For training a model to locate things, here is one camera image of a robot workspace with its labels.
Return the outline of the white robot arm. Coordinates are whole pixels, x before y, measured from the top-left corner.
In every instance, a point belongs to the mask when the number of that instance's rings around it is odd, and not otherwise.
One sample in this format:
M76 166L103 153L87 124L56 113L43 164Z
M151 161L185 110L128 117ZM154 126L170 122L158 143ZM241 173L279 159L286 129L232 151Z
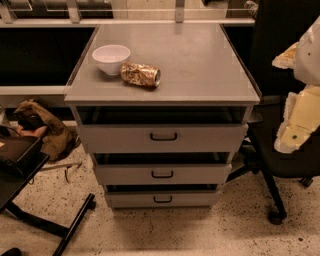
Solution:
M320 17L298 42L275 57L272 65L292 69L294 77L305 84L298 94L288 94L274 142L278 152L291 154L320 126Z

